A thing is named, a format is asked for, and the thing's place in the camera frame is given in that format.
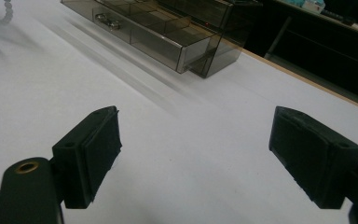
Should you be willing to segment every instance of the transparent drawer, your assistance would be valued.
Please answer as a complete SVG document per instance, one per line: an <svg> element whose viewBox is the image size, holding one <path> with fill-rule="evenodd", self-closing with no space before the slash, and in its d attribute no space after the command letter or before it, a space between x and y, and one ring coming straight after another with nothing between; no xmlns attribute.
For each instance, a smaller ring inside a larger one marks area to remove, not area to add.
<svg viewBox="0 0 358 224"><path fill-rule="evenodd" d="M178 73L211 57L220 39L220 34L159 7L156 1L62 3Z"/></svg>

